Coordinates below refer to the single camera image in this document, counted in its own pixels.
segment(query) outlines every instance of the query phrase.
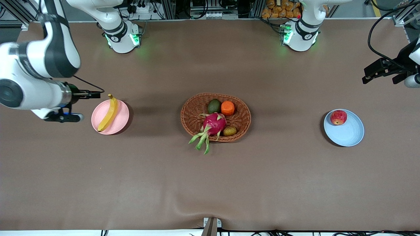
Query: avocado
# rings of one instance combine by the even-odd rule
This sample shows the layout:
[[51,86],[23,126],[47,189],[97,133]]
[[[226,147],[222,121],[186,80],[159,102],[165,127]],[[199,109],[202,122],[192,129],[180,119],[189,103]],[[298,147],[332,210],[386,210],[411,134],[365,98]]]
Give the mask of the avocado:
[[212,114],[212,113],[220,113],[220,106],[222,105],[222,103],[217,100],[217,99],[213,99],[210,101],[209,105],[207,106],[207,112],[208,114]]

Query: orange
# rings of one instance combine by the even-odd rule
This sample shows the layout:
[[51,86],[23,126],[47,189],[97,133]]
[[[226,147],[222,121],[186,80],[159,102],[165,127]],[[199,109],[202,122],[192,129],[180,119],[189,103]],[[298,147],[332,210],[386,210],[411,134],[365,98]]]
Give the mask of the orange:
[[235,113],[235,105],[231,101],[224,101],[220,110],[224,115],[233,115]]

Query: white floor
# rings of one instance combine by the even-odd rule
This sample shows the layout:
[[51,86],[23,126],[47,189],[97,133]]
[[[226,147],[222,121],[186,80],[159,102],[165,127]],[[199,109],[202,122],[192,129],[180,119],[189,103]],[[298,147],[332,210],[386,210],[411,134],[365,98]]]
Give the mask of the white floor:
[[[202,230],[109,230],[107,236],[201,236]],[[217,233],[217,236],[251,236],[253,232]],[[333,236],[334,232],[290,232],[293,236]],[[0,236],[100,236],[101,230],[50,230],[50,231],[0,231]],[[376,236],[400,236],[391,233],[378,233]]]

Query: dragon fruit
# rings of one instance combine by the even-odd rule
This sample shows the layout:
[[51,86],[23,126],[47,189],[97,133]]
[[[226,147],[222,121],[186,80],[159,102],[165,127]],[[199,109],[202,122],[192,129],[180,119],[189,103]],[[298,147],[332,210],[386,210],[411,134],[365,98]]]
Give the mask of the dragon fruit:
[[201,145],[206,142],[206,151],[204,154],[209,152],[209,136],[210,135],[217,135],[217,140],[219,140],[220,133],[226,126],[226,118],[223,114],[213,113],[213,114],[201,114],[205,116],[203,126],[200,129],[200,133],[194,135],[192,139],[189,141],[188,144],[193,143],[198,137],[200,137],[200,141],[198,142],[195,149],[200,150]]

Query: blue plate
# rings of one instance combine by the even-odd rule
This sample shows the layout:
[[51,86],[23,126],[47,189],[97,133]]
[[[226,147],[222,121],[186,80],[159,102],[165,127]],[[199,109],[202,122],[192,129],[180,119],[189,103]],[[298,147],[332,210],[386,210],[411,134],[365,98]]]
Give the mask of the blue plate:
[[[340,126],[333,125],[330,121],[331,113],[336,110],[343,110],[347,113],[347,121]],[[345,109],[330,111],[324,119],[324,129],[331,141],[344,147],[357,145],[365,135],[365,128],[360,118],[353,112]]]

